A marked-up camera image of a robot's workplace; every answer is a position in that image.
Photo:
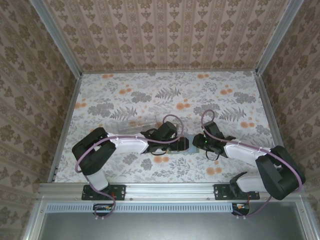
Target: clear plastic container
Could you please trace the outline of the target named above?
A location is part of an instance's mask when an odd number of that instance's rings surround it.
[[[148,116],[137,118],[134,120],[121,121],[116,123],[117,132],[121,135],[132,135],[144,132],[150,129],[157,129],[159,126],[157,124],[156,116]]]

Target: metal bracket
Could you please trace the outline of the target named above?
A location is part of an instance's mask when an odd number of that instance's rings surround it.
[[[110,188],[106,190],[101,190],[101,192],[111,195],[117,201],[124,201],[126,196],[126,185],[111,184]],[[109,201],[110,198],[93,191],[90,185],[84,185],[81,200]]]
[[[200,206],[215,206],[223,203],[243,203],[243,200],[217,200],[214,195],[212,183],[122,183],[126,185],[126,196],[124,201],[117,204],[117,211],[127,211],[128,209],[146,209],[146,206],[157,204],[170,204],[184,206],[194,205],[196,212]],[[23,240],[38,240],[40,231],[45,219],[45,214],[49,211],[58,213],[90,212],[92,205],[101,201],[81,200],[84,183],[41,183],[36,196],[35,205],[32,210],[29,223],[26,228]],[[260,199],[255,202],[264,203],[269,197],[268,193],[261,192]],[[282,203],[294,202],[300,213],[303,229],[308,240],[319,239],[318,227],[310,205],[307,204],[307,195],[304,192],[295,192],[283,199]],[[278,200],[271,199],[270,202],[277,203]]]
[[[214,198],[215,200],[259,200],[260,195],[258,192],[250,191],[242,196],[235,196],[231,189],[230,184],[215,184],[214,187]]]

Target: aluminum frame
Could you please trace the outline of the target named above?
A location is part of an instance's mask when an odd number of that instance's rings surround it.
[[[260,97],[261,97],[261,102],[262,102],[262,105],[264,108],[266,119],[267,119],[269,126],[270,126],[270,132],[272,135],[274,145],[275,146],[279,145],[279,146],[284,147],[284,142],[282,141],[281,134],[280,134],[278,124],[276,121],[276,117],[274,115],[274,111],[272,110],[271,103],[270,103],[270,100],[268,97],[268,93],[267,93],[267,90],[266,90],[266,87],[265,87],[265,84],[264,84],[264,81],[262,79],[261,74],[257,73],[254,76],[254,79],[255,79],[255,83],[258,88]]]
[[[140,73],[197,73],[197,72],[255,72],[254,68],[201,68],[201,69],[154,69],[154,70],[106,70],[106,71],[84,71],[82,74],[140,74]]]
[[[67,135],[68,135],[68,130],[69,130],[69,127],[70,127],[72,115],[74,113],[74,109],[75,109],[75,106],[76,106],[78,94],[79,94],[79,91],[80,91],[81,82],[82,82],[81,78],[77,79],[76,82],[75,82],[75,86],[74,86],[74,90],[73,90],[72,97],[71,97],[71,100],[70,100],[69,108],[68,108],[68,111],[67,111],[66,116],[65,116],[65,120],[64,120],[63,127],[62,127],[62,131],[61,131],[61,135],[60,135],[60,138],[59,138],[59,142],[58,142],[58,145],[56,147],[56,151],[55,151],[54,158],[53,158],[53,161],[52,161],[50,173],[49,173],[48,180],[47,180],[48,183],[51,183],[51,182],[53,182],[55,180],[55,174],[56,174],[56,171],[58,170],[58,165],[60,163],[62,152],[64,150],[64,146],[65,146],[66,138],[67,138]]]
[[[291,0],[289,2],[281,20],[276,26],[274,33],[256,66],[256,71],[259,74],[262,75],[266,70],[268,63],[270,62],[272,56],[275,54],[279,44],[284,38],[288,28],[290,27],[292,21],[297,15],[297,12],[300,9],[303,2],[304,0]]]
[[[54,43],[58,47],[60,53],[68,64],[70,70],[77,80],[81,77],[81,67],[78,64],[76,58],[73,55],[72,50],[68,46],[67,42],[64,39],[64,34],[57,27],[53,16],[50,14],[50,11],[47,9],[46,4],[43,0],[30,0],[34,9],[41,18],[45,28],[50,33]]]
[[[215,200],[214,184],[216,183],[120,183],[126,185],[124,203],[243,203],[243,200]],[[23,240],[38,240],[44,222],[48,204],[52,203],[101,203],[102,201],[82,201],[83,186],[87,183],[42,183],[30,221]],[[260,193],[260,200],[265,202],[268,193]],[[319,230],[314,219],[308,198],[304,192],[288,195],[281,202],[294,202],[307,240],[318,240]]]

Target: pink cable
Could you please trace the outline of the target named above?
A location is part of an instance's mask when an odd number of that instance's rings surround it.
[[[141,136],[132,136],[132,135],[109,136],[109,137],[106,137],[106,138],[101,139],[100,141],[96,142],[91,147],[89,147],[89,149],[87,151],[84,152],[84,154],[78,159],[78,161],[75,164],[75,168],[74,168],[75,172],[78,174],[82,172],[81,170],[78,170],[79,164],[88,155],[88,153],[90,153],[95,147],[97,147],[100,144],[102,144],[108,140],[111,140],[111,139],[139,139],[139,140],[148,141],[148,142],[157,143],[157,144],[172,144],[172,143],[178,141],[180,139],[180,137],[182,137],[184,134],[184,128],[185,128],[184,123],[182,122],[182,120],[178,116],[173,115],[173,114],[168,114],[168,115],[164,116],[163,121],[162,121],[163,123],[165,122],[165,119],[167,117],[175,117],[176,119],[178,119],[180,121],[180,124],[181,124],[181,133],[174,140],[157,141],[157,140],[148,139],[148,138],[141,137]]]
[[[208,113],[208,112],[211,112],[213,113],[213,116],[212,116],[212,121],[215,119],[215,112],[211,109],[209,110],[206,110],[202,116],[201,116],[201,126],[202,126],[202,129],[203,131],[208,134],[208,136],[210,136],[211,138],[215,139],[215,140],[218,140],[220,142],[224,142],[224,143],[231,143],[231,144],[237,144],[237,145],[241,145],[241,146],[244,146],[244,147],[247,147],[247,148],[251,148],[253,150],[258,150],[258,151],[261,151],[263,153],[266,153],[266,154],[269,154],[270,156],[274,157],[275,159],[277,159],[279,162],[281,162],[282,164],[284,164],[287,168],[290,169],[290,171],[294,174],[294,176],[296,177],[298,183],[299,183],[299,187],[298,189],[295,191],[295,192],[300,192],[301,189],[302,189],[302,181],[301,181],[301,178],[299,176],[299,174],[297,173],[297,171],[292,167],[290,166],[285,160],[283,160],[282,158],[278,157],[277,155],[273,154],[272,152],[269,152],[267,150],[264,150],[260,147],[256,147],[256,146],[252,146],[252,145],[249,145],[249,144],[245,144],[245,143],[241,143],[241,142],[237,142],[237,141],[228,141],[228,140],[225,140],[225,139],[221,139],[221,138],[218,138],[218,137],[215,137],[213,135],[211,135],[206,129],[205,129],[205,125],[204,125],[204,117],[205,117],[205,114]],[[251,217],[255,214],[257,214],[258,212],[260,212],[267,204],[268,202],[271,200],[272,196],[270,196],[267,201],[255,212],[249,214],[249,215],[246,215],[245,217]]]
[[[104,193],[104,192],[99,191],[98,189],[96,189],[96,188],[90,183],[90,181],[89,181],[89,179],[87,178],[87,176],[84,175],[84,177],[85,177],[85,179],[89,182],[89,185],[90,185],[90,187],[92,188],[93,191],[95,191],[95,192],[98,193],[98,194],[104,195],[104,196],[110,198],[110,199],[113,201],[113,207],[112,207],[112,209],[111,209],[110,212],[108,212],[105,216],[103,216],[103,218],[109,217],[110,214],[116,209],[116,200],[115,200],[115,198],[112,197],[111,195],[107,194],[107,193]],[[97,206],[97,207],[94,209],[94,215],[95,215],[97,218],[99,217],[98,214],[97,214],[97,209],[98,209],[99,207],[100,207],[100,206]]]
[[[176,119],[179,120],[179,122],[180,122],[180,124],[181,124],[181,133],[180,133],[180,134],[177,136],[177,138],[175,138],[174,140],[171,140],[171,141],[157,141],[157,140],[148,139],[148,138],[145,138],[145,137],[131,136],[131,135],[122,135],[122,136],[110,136],[110,137],[106,137],[106,138],[104,138],[104,139],[96,142],[95,144],[93,144],[87,151],[84,152],[84,154],[78,159],[78,161],[77,161],[76,164],[75,164],[75,168],[74,168],[75,172],[78,173],[78,174],[82,172],[81,170],[78,170],[79,164],[80,164],[81,161],[88,155],[88,153],[90,153],[95,147],[97,147],[97,146],[99,146],[100,144],[102,144],[102,143],[104,143],[104,142],[106,142],[106,141],[108,141],[108,140],[111,140],[111,139],[139,139],[139,140],[148,141],[148,142],[153,142],[153,143],[157,143],[157,144],[171,144],[171,143],[174,143],[174,142],[178,141],[178,140],[180,139],[180,137],[182,137],[183,134],[184,134],[184,128],[185,128],[184,123],[182,122],[182,120],[181,120],[178,116],[173,115],[173,114],[168,114],[168,115],[164,116],[164,118],[163,118],[163,120],[162,120],[163,123],[165,123],[165,119],[166,119],[167,117],[175,117]],[[95,191],[96,193],[98,193],[98,194],[101,194],[101,195],[104,195],[104,196],[110,198],[110,199],[113,201],[113,207],[112,207],[111,211],[110,211],[106,216],[104,216],[104,218],[109,217],[110,214],[111,214],[111,213],[115,210],[115,208],[116,208],[116,200],[115,200],[111,195],[109,195],[109,194],[107,194],[107,193],[104,193],[104,192],[102,192],[102,191],[97,190],[97,189],[90,183],[90,181],[89,181],[89,179],[87,178],[87,176],[84,176],[84,177],[85,177],[85,179],[89,182],[89,185],[90,185],[90,187],[92,188],[92,190],[94,190],[94,191]],[[98,215],[97,215],[97,208],[94,209],[94,215],[95,215],[96,217],[98,217]]]

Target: gray floor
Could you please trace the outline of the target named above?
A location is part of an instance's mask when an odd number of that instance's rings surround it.
[[[269,203],[259,214],[230,213],[48,213],[41,240],[304,240],[294,203]]]

